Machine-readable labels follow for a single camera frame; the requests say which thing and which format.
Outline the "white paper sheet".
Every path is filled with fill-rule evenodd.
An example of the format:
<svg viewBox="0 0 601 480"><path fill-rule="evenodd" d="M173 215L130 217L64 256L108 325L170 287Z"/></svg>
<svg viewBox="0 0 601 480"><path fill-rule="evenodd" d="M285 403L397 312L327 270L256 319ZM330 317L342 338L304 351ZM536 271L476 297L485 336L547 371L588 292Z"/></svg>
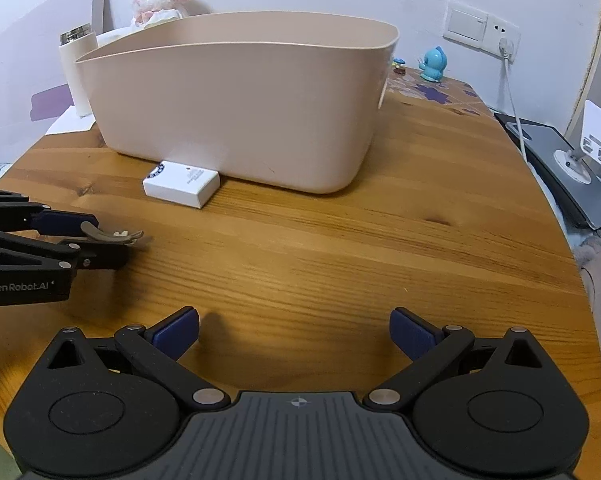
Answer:
<svg viewBox="0 0 601 480"><path fill-rule="evenodd" d="M76 106L71 105L59 118L55 119L55 122L46 130L46 135L89 131L94 124L95 118L92 114L80 116L76 111Z"/></svg>

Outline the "white flat box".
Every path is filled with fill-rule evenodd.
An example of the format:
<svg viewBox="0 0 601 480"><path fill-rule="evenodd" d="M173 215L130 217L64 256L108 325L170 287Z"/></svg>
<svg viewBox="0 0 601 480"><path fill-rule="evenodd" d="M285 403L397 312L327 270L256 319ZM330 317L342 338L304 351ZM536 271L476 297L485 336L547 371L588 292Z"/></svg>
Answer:
<svg viewBox="0 0 601 480"><path fill-rule="evenodd" d="M217 171L163 160L143 180L148 197L202 209L220 188Z"/></svg>

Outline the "cream thermos bottle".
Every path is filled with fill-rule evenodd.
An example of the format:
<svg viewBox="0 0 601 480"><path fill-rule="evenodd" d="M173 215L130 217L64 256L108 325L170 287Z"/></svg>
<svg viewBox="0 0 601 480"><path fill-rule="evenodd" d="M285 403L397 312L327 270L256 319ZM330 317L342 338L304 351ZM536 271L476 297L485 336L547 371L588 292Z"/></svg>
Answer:
<svg viewBox="0 0 601 480"><path fill-rule="evenodd" d="M79 117L91 115L92 110L77 61L97 47L98 40L89 23L63 32L60 37L58 52L60 52L63 72L74 101L76 114Z"/></svg>

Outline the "grey laptop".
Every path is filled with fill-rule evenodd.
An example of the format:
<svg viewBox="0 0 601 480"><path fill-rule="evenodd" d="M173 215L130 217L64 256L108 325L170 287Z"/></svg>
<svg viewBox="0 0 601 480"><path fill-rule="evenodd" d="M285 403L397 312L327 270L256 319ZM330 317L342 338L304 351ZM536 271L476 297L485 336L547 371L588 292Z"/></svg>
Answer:
<svg viewBox="0 0 601 480"><path fill-rule="evenodd" d="M506 114L498 114L495 118L512 141L525 149L527 160L573 224L578 228L601 229L601 179L593 171L595 166L601 166L590 157L583 159L589 166L592 177L592 182L584 185L571 180L558 167L553 156L556 150L576 151L580 138L578 143L573 145L553 127L529 120L517 122L513 116Z"/></svg>

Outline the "beige plastic storage bin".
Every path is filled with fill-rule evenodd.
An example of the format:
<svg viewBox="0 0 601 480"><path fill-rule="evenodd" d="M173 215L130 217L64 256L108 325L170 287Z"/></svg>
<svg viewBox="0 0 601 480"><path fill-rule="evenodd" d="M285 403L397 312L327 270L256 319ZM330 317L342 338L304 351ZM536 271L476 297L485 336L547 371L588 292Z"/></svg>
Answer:
<svg viewBox="0 0 601 480"><path fill-rule="evenodd" d="M212 13L133 32L77 64L112 150L329 194L370 148L399 37L356 16Z"/></svg>

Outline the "blue bird figurine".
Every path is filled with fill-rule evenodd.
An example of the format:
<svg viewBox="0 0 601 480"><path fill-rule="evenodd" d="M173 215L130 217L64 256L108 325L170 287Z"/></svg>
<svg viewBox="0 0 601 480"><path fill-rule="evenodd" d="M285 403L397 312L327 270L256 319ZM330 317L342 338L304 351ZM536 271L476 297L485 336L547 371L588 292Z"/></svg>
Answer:
<svg viewBox="0 0 601 480"><path fill-rule="evenodd" d="M429 82L442 81L443 72L447 68L448 58L442 47L430 49L419 62L421 78Z"/></svg>

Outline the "white wall switch socket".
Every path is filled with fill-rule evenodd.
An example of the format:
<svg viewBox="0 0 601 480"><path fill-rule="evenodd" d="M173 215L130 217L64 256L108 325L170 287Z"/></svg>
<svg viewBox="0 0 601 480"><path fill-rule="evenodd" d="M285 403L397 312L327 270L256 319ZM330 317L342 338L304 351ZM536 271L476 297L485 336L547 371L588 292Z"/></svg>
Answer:
<svg viewBox="0 0 601 480"><path fill-rule="evenodd" d="M450 1L442 37L497 58L506 53L514 62L521 42L521 29L504 18Z"/></svg>

